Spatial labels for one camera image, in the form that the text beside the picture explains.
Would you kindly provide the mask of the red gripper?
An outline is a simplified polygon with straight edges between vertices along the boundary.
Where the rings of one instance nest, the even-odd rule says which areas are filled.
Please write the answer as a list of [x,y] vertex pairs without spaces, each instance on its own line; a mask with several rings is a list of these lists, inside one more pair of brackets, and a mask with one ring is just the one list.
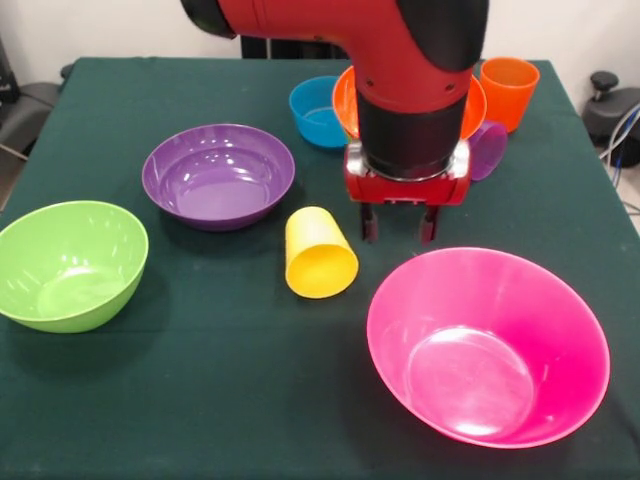
[[344,178],[350,199],[361,203],[361,236],[367,243],[378,239],[378,221],[371,204],[409,202],[425,204],[419,234],[423,245],[436,237],[440,207],[459,205],[471,184],[471,150],[469,142],[460,140],[449,158],[447,168],[428,179],[404,181],[390,179],[372,170],[359,140],[346,146]]

